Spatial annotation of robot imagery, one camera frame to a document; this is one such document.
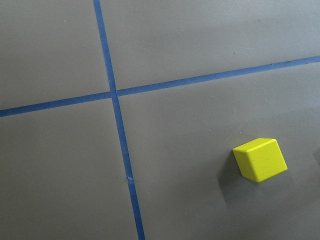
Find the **yellow wooden cube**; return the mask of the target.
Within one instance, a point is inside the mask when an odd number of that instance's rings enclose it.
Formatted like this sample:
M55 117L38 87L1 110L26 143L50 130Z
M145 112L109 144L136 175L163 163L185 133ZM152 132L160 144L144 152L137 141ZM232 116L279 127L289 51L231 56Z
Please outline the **yellow wooden cube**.
M288 170L276 139L257 138L235 147L233 155L241 175L261 183Z

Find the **blue tape line lengthwise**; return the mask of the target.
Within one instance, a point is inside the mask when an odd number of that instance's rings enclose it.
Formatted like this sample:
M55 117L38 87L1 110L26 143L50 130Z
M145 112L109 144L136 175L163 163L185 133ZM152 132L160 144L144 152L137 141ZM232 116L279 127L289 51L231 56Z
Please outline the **blue tape line lengthwise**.
M110 89L113 112L114 112L114 117L115 117L115 122L117 127L117 133L118 133L118 138L119 138L119 143L121 148L125 175L126 175L127 184L128 184L128 190L129 190L130 201L131 201L131 206L132 206L132 211L133 211L133 216L134 216L134 221L135 221L135 226L137 231L137 237L139 240L144 240L146 238L145 231L144 231L144 226L143 226L143 221L142 221L142 216L141 216L141 211L140 211L140 206L138 201L138 195L136 191L134 174L132 171L131 159L130 159L130 154L128 149L128 143L127 143L124 123L123 123L119 97L117 94L116 81L114 76L114 70L113 70L113 65L111 60L111 54L109 49L107 31L105 27L105 21L103 17L101 2L99 0L94 0L93 6L94 6L96 21L97 21L97 27L99 31L102 54L104 58L104 65L105 65L108 85Z

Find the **blue tape line crosswise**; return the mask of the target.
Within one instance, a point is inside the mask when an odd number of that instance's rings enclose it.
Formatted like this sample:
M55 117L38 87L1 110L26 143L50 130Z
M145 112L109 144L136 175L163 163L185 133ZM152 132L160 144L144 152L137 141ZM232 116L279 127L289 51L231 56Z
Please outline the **blue tape line crosswise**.
M160 82L160 83L153 83L153 84L141 85L141 86L136 86L136 87L118 89L116 91L116 93L118 96L134 95L134 94L152 92L152 91L168 89L168 88L173 88L173 87L179 87L179 86L184 86L184 85L191 85L191 84L196 84L196 83L219 80L219 79L224 79L224 78L231 78L231 77L254 74L254 73L259 73L259 72L265 72L265 71L290 68L290 67L295 67L295 66L300 66L300 65L318 63L319 61L320 61L319 56L312 56L312 57L294 59L294 60L290 60L290 61L270 63L270 64L265 64L265 65L252 66L252 67L223 71L223 72L212 73L212 74L207 74L207 75L201 75L201 76L165 81L165 82ZM30 104L30 105L18 106L18 107L13 107L13 108L8 108L8 109L2 109L0 111L0 116L1 117L8 117L8 116L20 115L20 114L37 112L37 111L48 110L48 109L59 108L59 107L65 107L65 106L70 106L70 105L78 105L78 104L82 104L82 103L95 102L95 101L99 101L99 100L110 99L111 97L112 97L111 92L100 92L100 93L77 96L77 97L72 97L72 98L65 98L65 99L59 99L59 100L54 100L54 101L41 102L41 103L37 103L37 104Z

